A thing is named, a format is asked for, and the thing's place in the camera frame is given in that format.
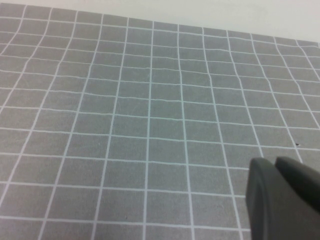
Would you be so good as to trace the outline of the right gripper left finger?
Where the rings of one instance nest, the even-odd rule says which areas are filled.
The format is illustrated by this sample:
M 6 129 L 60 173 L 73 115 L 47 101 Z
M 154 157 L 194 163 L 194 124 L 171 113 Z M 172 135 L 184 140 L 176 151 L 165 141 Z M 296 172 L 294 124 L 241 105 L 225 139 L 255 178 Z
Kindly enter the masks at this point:
M 245 202 L 253 240 L 320 238 L 320 207 L 302 200 L 265 158 L 250 161 Z

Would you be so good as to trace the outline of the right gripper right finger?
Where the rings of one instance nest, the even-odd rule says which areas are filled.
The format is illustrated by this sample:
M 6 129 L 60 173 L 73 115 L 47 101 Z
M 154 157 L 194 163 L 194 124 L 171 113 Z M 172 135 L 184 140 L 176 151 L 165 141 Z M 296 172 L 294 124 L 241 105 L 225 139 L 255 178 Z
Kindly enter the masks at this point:
M 275 167 L 302 200 L 312 208 L 320 207 L 319 172 L 286 156 L 278 156 Z

